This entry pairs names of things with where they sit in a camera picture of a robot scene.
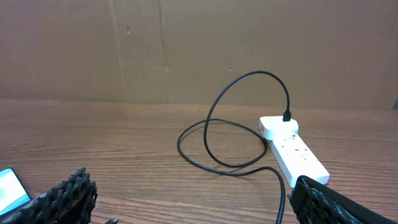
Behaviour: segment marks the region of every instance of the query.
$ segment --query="white power strip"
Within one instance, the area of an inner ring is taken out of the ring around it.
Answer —
[[[321,184],[328,182],[330,174],[298,136],[299,126],[294,119],[283,122],[281,116],[262,117],[260,130],[291,187],[301,175]]]

